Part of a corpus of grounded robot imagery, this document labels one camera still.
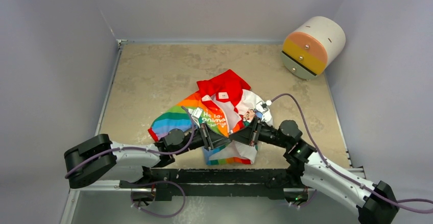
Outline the rainbow red white kids jacket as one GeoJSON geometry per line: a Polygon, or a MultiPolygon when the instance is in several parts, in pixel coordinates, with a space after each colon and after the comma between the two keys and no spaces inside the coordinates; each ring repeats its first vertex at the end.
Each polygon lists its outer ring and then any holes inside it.
{"type": "Polygon", "coordinates": [[[261,114],[256,104],[264,101],[251,91],[250,85],[231,69],[209,80],[197,82],[198,91],[157,117],[148,132],[154,141],[166,136],[172,129],[191,129],[190,109],[203,109],[196,124],[206,123],[216,133],[229,136],[249,125],[259,117],[268,125],[273,124],[271,112],[261,114]]]}

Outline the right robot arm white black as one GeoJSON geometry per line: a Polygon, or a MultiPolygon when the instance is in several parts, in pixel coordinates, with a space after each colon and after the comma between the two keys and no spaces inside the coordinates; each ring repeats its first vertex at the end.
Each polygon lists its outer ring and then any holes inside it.
{"type": "Polygon", "coordinates": [[[385,201],[386,197],[396,199],[387,183],[375,184],[321,156],[317,148],[302,139],[302,132],[293,120],[283,121],[276,129],[255,117],[229,138],[246,145],[261,141],[284,148],[283,156],[289,163],[286,179],[290,185],[303,184],[325,194],[357,214],[360,223],[391,223],[399,211],[385,201]]]}

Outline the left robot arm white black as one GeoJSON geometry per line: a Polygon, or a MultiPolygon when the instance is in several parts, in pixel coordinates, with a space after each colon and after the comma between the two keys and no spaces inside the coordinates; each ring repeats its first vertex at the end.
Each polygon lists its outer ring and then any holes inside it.
{"type": "Polygon", "coordinates": [[[203,148],[213,150],[231,140],[214,132],[207,124],[194,126],[188,133],[172,129],[159,141],[148,145],[130,145],[112,141],[98,134],[64,153],[71,189],[87,187],[99,180],[134,182],[148,187],[152,174],[144,168],[161,168],[175,162],[175,156],[203,148]]]}

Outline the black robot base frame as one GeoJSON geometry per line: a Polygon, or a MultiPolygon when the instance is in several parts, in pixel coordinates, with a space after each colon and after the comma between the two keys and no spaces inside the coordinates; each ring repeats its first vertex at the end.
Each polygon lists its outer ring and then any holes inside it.
{"type": "Polygon", "coordinates": [[[156,201],[174,196],[266,197],[270,200],[304,202],[307,189],[300,176],[284,168],[264,169],[175,169],[167,166],[174,159],[163,159],[153,168],[142,167],[138,180],[120,181],[120,188],[148,189],[156,201]]]}

